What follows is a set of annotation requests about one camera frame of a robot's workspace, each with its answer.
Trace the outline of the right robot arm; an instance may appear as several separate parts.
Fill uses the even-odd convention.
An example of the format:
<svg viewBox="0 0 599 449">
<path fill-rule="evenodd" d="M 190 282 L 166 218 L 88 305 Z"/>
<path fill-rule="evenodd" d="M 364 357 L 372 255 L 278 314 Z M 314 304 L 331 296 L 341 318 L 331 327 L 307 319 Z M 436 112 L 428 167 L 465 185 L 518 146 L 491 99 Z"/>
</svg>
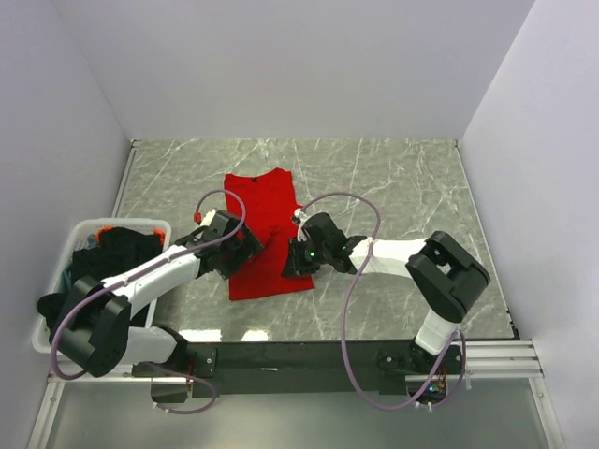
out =
<svg viewBox="0 0 599 449">
<path fill-rule="evenodd" d="M 325 212 L 294 212 L 297 236 L 289 240 L 284 278 L 315 274 L 321 266 L 353 277 L 342 315 L 346 325 L 350 298 L 364 274 L 411 279 L 429 310 L 409 343 L 415 369 L 431 373 L 444 361 L 443 350 L 460 323 L 490 283 L 488 271 L 449 234 L 436 231 L 426 239 L 384 240 L 375 236 L 347 237 Z"/>
</svg>

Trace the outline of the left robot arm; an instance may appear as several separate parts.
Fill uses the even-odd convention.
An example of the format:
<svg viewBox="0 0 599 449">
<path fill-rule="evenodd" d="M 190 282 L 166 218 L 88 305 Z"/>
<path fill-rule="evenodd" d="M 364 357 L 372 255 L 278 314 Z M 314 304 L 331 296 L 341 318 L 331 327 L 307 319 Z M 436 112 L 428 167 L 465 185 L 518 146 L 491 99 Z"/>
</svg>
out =
<svg viewBox="0 0 599 449">
<path fill-rule="evenodd" d="M 167 292 L 207 273 L 227 280 L 263 249 L 240 217 L 211 210 L 192 233 L 127 272 L 97 281 L 83 277 L 70 290 L 51 331 L 51 355 L 64 355 L 94 377 L 118 365 L 152 363 L 167 376 L 188 364 L 188 342 L 132 319 Z"/>
</svg>

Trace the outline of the red polo shirt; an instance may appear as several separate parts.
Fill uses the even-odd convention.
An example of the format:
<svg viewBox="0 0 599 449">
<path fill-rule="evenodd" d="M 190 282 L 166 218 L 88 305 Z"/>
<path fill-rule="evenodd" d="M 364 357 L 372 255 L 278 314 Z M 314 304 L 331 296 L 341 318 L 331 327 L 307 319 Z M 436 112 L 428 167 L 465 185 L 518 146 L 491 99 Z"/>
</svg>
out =
<svg viewBox="0 0 599 449">
<path fill-rule="evenodd" d="M 246 208 L 245 224 L 263 246 L 229 279 L 229 299 L 260 299 L 312 290 L 311 276 L 282 276 L 289 255 L 288 243 L 297 236 L 292 216 L 300 207 L 292 173 L 276 167 L 257 177 L 227 174 L 224 188 L 241 198 Z"/>
</svg>

